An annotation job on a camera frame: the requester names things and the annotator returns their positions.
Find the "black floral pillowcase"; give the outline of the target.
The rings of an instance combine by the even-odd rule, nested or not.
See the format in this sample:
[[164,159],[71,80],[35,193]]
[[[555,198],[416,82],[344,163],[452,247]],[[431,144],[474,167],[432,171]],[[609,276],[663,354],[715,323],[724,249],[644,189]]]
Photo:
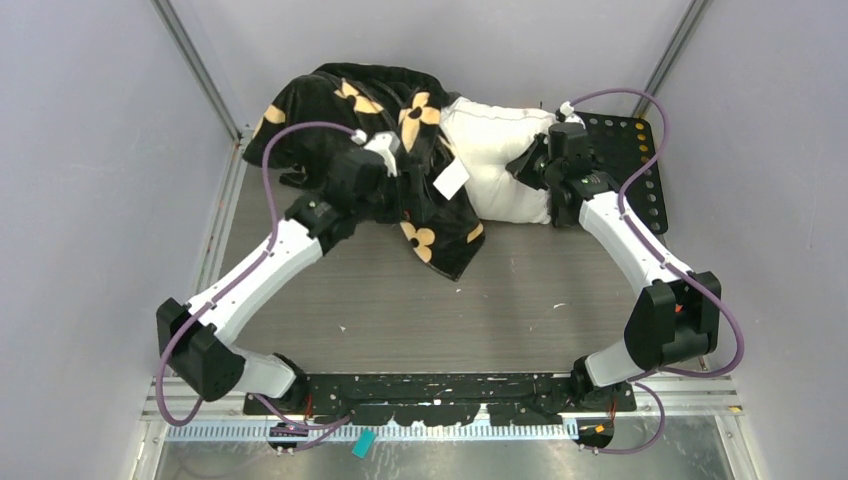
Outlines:
[[437,177],[458,158],[441,121],[459,95],[434,76],[404,67],[327,63],[290,80],[257,122],[242,158],[281,173],[282,184],[316,191],[356,131],[392,132],[398,176],[388,180],[377,223],[400,226],[426,266],[460,279],[485,241],[465,189],[446,198]]

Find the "white pillow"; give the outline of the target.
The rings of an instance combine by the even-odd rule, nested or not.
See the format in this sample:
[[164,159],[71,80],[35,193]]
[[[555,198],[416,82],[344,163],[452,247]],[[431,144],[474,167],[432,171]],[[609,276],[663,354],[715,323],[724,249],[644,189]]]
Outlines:
[[462,96],[441,111],[440,128],[469,174],[465,190],[480,219],[551,221],[548,193],[516,180],[507,165],[554,122],[555,115],[542,109],[493,106]]

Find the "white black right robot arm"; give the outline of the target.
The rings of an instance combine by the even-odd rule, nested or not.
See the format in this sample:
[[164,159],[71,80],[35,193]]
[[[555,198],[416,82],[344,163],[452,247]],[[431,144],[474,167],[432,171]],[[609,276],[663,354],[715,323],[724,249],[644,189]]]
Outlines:
[[547,193],[554,227],[580,226],[590,233],[637,296],[622,339],[575,361],[569,390],[577,406],[596,410],[611,387],[715,350],[719,310],[707,296],[720,294],[718,279],[675,265],[675,256],[635,214],[615,180],[596,168],[583,125],[552,124],[507,170]]

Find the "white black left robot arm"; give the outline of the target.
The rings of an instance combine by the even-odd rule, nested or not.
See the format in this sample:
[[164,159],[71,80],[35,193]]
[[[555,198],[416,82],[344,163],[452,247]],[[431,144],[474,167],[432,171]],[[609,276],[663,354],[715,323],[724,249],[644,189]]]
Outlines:
[[186,302],[169,298],[157,308],[160,355],[201,400],[259,394],[284,414],[305,405],[307,389],[292,362],[234,342],[278,290],[385,206],[379,189],[398,176],[400,141],[393,132],[354,138],[356,146],[331,160],[324,187],[274,218],[269,237],[229,273]]

